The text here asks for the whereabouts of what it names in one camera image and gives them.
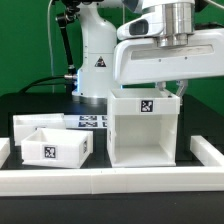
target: black tabletop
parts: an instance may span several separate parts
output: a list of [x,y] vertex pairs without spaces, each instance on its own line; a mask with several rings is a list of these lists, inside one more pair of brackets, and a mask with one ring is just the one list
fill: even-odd
[[[7,94],[0,97],[0,137],[12,139],[14,114],[106,115],[106,105],[73,102],[65,94]],[[190,153],[190,136],[202,135],[223,153],[224,118],[191,96],[178,118],[178,166],[201,165]],[[95,153],[82,168],[110,167],[106,131],[94,132]],[[24,169],[7,161],[4,169]],[[224,192],[1,197],[0,223],[223,223]]]

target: open white box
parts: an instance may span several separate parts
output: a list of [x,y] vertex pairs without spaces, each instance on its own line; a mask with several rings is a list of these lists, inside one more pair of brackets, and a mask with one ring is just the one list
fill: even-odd
[[93,152],[91,131],[40,128],[22,140],[24,165],[80,168]]
[[13,116],[15,145],[20,146],[21,141],[35,132],[37,128],[66,129],[64,114],[34,114]]
[[0,168],[10,154],[9,138],[0,138]]
[[175,166],[179,107],[180,98],[167,90],[112,90],[107,129],[112,166]]

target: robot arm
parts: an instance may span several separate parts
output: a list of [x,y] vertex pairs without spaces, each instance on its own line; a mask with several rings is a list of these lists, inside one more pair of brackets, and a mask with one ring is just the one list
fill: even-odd
[[224,29],[194,31],[194,1],[143,0],[141,18],[118,29],[121,85],[223,76]]

